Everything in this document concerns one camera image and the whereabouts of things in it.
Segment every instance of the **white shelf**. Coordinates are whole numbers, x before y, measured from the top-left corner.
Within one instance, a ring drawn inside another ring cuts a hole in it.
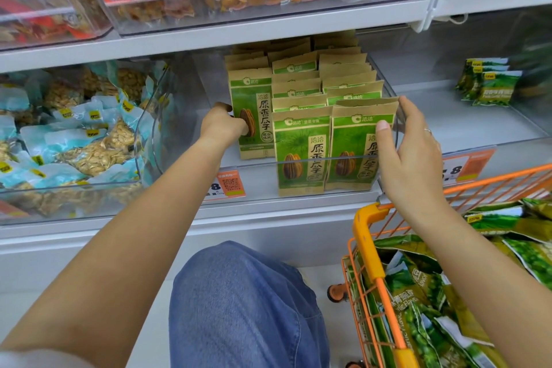
[[[404,0],[128,37],[113,30],[93,41],[0,51],[0,73],[422,21],[429,5]]]

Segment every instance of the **forearm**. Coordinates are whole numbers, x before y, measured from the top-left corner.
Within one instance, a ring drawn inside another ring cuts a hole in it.
[[[58,349],[124,367],[223,153],[203,139],[193,145],[77,254],[2,349]]]
[[[512,368],[547,366],[552,293],[450,207],[412,226],[507,363]]]

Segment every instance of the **orange wire basket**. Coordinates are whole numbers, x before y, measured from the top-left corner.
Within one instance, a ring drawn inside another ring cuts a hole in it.
[[[444,194],[449,204],[461,213],[484,204],[544,197],[549,195],[550,190],[552,164],[546,164],[447,188]],[[384,368],[387,366],[386,358],[392,358],[398,368],[419,366],[414,353],[406,346],[397,322],[390,295],[384,284],[385,272],[382,261],[377,255],[373,241],[407,234],[410,229],[393,204],[371,204],[356,212],[353,221],[354,238],[348,242],[349,253],[341,260],[344,287],[353,311],[363,357],[362,364],[353,364],[355,366]],[[330,288],[328,296],[333,301],[338,301],[330,296]],[[376,297],[382,305],[374,310]],[[382,334],[383,324],[380,322],[378,325],[378,319],[385,321],[386,330],[391,333],[387,337],[392,337],[389,341],[382,340],[382,336],[385,336]]]

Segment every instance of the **denim fabric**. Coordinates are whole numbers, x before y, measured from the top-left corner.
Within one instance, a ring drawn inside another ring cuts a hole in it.
[[[196,253],[176,276],[170,364],[327,368],[316,296],[296,268],[233,241]]]

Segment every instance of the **hand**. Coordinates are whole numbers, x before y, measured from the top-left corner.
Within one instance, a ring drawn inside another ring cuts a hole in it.
[[[247,124],[241,118],[228,115],[231,110],[230,105],[217,102],[203,118],[200,140],[211,141],[224,151],[238,140],[240,135],[246,135]]]
[[[391,128],[382,120],[376,125],[377,149],[385,193],[414,225],[433,211],[450,207],[443,195],[440,144],[425,130],[426,120],[416,105],[405,96],[399,102],[406,115],[403,142],[396,151]]]

